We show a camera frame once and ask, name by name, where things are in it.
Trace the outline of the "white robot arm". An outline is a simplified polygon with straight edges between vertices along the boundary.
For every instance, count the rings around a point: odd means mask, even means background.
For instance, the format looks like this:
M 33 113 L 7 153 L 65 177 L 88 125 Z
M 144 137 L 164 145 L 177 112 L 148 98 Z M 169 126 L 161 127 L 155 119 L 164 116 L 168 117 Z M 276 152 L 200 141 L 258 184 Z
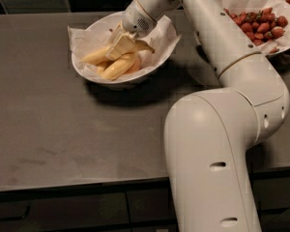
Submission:
M 276 69 L 215 0 L 133 0 L 123 28 L 147 36 L 183 7 L 220 84 L 176 101 L 164 126 L 180 232 L 262 232 L 247 149 L 283 124 L 290 95 Z

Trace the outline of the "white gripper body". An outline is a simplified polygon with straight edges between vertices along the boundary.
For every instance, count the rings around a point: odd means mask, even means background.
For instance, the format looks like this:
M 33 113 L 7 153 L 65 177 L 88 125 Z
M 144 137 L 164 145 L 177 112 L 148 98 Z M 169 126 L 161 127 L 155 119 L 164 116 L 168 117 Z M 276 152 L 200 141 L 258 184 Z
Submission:
M 137 38 L 144 38 L 155 29 L 157 22 L 144 11 L 137 0 L 133 0 L 123 12 L 122 25 Z

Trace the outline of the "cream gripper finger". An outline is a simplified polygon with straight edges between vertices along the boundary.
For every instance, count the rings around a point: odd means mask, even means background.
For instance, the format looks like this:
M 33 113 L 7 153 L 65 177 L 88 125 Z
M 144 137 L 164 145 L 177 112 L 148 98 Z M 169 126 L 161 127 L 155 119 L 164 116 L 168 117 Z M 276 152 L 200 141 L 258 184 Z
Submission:
M 121 34 L 111 44 L 105 56 L 108 60 L 117 60 L 122 55 L 128 53 L 134 47 L 134 44 L 135 40 L 133 36 L 128 33 Z
M 112 31 L 112 34 L 109 38 L 109 41 L 112 45 L 120 44 L 125 39 L 126 30 L 122 22 L 119 22 L 115 29 Z

